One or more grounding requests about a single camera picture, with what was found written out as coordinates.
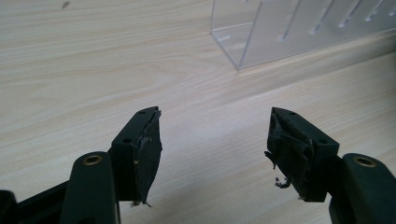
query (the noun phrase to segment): tabletop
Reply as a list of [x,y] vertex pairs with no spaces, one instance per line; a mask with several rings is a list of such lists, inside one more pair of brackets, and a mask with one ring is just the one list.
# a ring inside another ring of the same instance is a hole
[[273,106],[396,173],[396,38],[371,35],[237,71],[210,35],[212,1],[0,2],[0,189],[20,202],[161,111],[149,208],[122,223],[331,223],[279,189],[264,156]]

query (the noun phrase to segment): transparent plastic panel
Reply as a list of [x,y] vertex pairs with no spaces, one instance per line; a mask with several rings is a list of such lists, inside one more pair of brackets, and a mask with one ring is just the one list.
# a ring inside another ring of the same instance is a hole
[[212,35],[236,68],[396,28],[396,0],[215,0]]

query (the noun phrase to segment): light wood surface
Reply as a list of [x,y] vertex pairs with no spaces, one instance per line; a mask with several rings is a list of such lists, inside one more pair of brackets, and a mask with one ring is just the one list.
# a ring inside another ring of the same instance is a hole
[[0,2],[0,189],[18,201],[107,151],[158,105],[153,208],[122,223],[331,223],[264,157],[272,106],[293,110],[396,173],[395,34],[236,71],[210,35],[212,1]]

